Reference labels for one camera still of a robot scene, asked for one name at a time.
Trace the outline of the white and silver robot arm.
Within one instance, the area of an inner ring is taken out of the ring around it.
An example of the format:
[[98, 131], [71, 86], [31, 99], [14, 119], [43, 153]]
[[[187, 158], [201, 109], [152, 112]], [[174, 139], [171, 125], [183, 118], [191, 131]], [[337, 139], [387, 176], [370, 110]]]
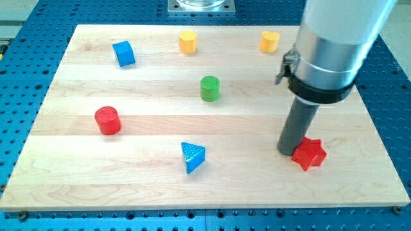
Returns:
[[296, 41], [275, 82], [288, 79], [295, 102], [308, 106], [345, 99], [396, 0], [310, 0]]

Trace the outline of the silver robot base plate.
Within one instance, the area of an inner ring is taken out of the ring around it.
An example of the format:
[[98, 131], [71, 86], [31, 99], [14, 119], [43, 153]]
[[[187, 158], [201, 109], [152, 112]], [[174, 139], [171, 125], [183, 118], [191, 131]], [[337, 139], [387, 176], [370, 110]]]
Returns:
[[168, 0], [172, 15], [235, 13], [235, 0]]

